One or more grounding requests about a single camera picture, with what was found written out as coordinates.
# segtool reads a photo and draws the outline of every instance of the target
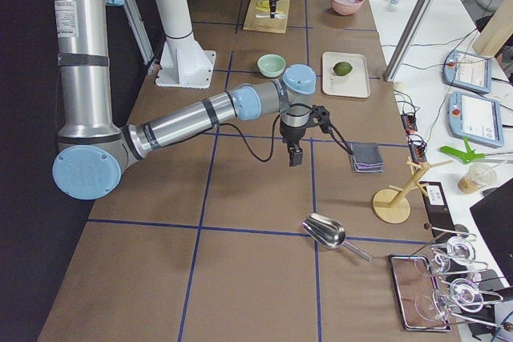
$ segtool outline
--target touchscreen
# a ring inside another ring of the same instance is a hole
[[[486,86],[486,59],[458,54],[458,72],[456,79],[478,87]]]
[[[497,140],[494,103],[462,95],[462,112],[465,134]]]

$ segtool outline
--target wooden cutting board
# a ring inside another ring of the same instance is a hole
[[[287,30],[287,20],[285,19],[271,19],[271,18],[257,18],[257,14],[268,14],[269,11],[257,10],[257,3],[267,0],[251,0],[249,2],[248,12],[244,20],[243,30],[260,31],[260,32],[273,32],[276,34],[284,34]],[[280,0],[277,3],[277,11],[283,11],[284,15],[289,16],[290,0]]]

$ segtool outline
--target green lime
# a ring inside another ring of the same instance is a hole
[[[348,62],[338,62],[335,66],[333,66],[333,72],[338,76],[346,76],[349,72],[353,70],[353,66]]]

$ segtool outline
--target gray napkin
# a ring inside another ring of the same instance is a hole
[[[349,142],[354,155],[351,165],[354,172],[383,172],[383,159],[377,143]]]

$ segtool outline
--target black wall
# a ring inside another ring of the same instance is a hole
[[[153,46],[154,0],[137,0]],[[0,0],[0,341],[37,340],[92,206],[51,176],[63,125],[53,0]],[[146,69],[122,7],[107,8],[115,124],[125,124]]]

